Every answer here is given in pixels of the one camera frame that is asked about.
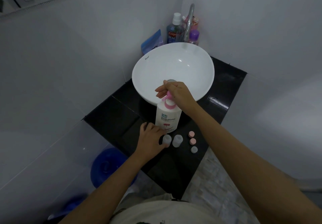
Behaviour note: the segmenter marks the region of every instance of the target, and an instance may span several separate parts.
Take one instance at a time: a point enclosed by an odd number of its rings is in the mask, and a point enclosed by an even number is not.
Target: blue plastic container
[[[93,162],[91,168],[91,181],[98,188],[110,177],[125,161],[127,157],[116,148],[110,148],[100,153]]]

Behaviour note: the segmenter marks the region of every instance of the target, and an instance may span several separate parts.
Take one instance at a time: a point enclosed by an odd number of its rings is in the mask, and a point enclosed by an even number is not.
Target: sink rim
[[[135,79],[133,79],[133,74],[135,73],[135,70],[136,70],[136,68],[137,68],[137,66],[138,66],[138,63],[139,63],[139,61],[140,60],[142,60],[144,57],[147,57],[147,56],[149,56],[149,54],[151,54],[151,53],[153,53],[153,52],[155,52],[157,49],[159,49],[159,48],[161,48],[161,47],[164,47],[164,46],[166,46],[166,45],[179,45],[179,44],[185,44],[185,45],[188,45],[188,46],[193,46],[193,48],[196,48],[197,47],[197,49],[199,49],[199,51],[200,52],[202,52],[202,53],[204,53],[204,54],[206,54],[206,56],[207,57],[209,57],[209,61],[210,61],[210,63],[212,64],[212,75],[211,75],[211,83],[209,84],[209,86],[207,87],[207,89],[205,90],[205,92],[204,93],[202,93],[202,96],[200,97],[200,98],[197,98],[197,99],[195,99],[196,101],[198,101],[198,100],[200,100],[201,98],[203,98],[206,94],[207,94],[207,92],[210,90],[210,88],[211,88],[211,86],[212,86],[212,84],[213,84],[213,81],[214,81],[214,77],[215,77],[215,68],[214,68],[214,64],[213,64],[213,61],[212,61],[212,59],[211,59],[211,57],[210,57],[210,55],[203,49],[203,48],[201,48],[201,47],[199,47],[199,46],[196,46],[196,45],[194,45],[194,44],[191,44],[191,43],[171,43],[171,44],[165,44],[165,45],[162,45],[162,46],[159,46],[159,47],[157,47],[157,48],[155,48],[155,49],[153,49],[153,50],[151,50],[151,51],[149,51],[148,53],[146,53],[145,55],[143,55],[137,62],[136,62],[136,64],[135,64],[135,66],[134,66],[134,68],[133,68],[133,70],[132,70],[132,83],[133,83],[133,85],[134,85],[134,88],[135,88],[135,90],[137,91],[137,93],[145,100],[145,101],[147,101],[149,104],[152,104],[152,105],[154,105],[154,106],[157,106],[157,103],[156,102],[154,102],[154,101],[150,101],[150,100],[148,100],[148,99],[146,99],[143,95],[142,95],[142,93],[140,92],[140,89],[138,89],[138,86],[137,86],[137,84],[136,84],[136,82],[135,82]]]

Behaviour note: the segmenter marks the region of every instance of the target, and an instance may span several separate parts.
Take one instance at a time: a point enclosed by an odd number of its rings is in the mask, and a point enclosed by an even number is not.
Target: person's left hand
[[[166,135],[167,132],[153,123],[149,123],[147,128],[144,129],[146,124],[144,122],[140,127],[139,141],[134,152],[134,155],[143,160],[144,164],[154,158],[167,146],[165,144],[159,145],[160,137]]]

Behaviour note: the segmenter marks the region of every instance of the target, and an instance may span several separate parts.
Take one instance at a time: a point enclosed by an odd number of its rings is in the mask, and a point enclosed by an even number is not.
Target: person
[[[170,91],[179,108],[195,121],[261,224],[322,223],[322,210],[281,171],[249,150],[208,115],[184,83],[164,81],[155,91],[159,98]],[[165,148],[158,143],[165,134],[152,123],[142,124],[135,152],[60,224],[221,223],[211,213],[191,203],[156,199],[114,213],[141,167]]]

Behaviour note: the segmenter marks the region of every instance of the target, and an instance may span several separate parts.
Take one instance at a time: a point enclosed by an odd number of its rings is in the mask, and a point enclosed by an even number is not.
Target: person's right arm
[[[218,124],[193,99],[184,83],[156,89],[162,98],[169,90],[176,104],[195,121],[205,140],[262,224],[322,223],[322,210],[282,172],[253,153]]]

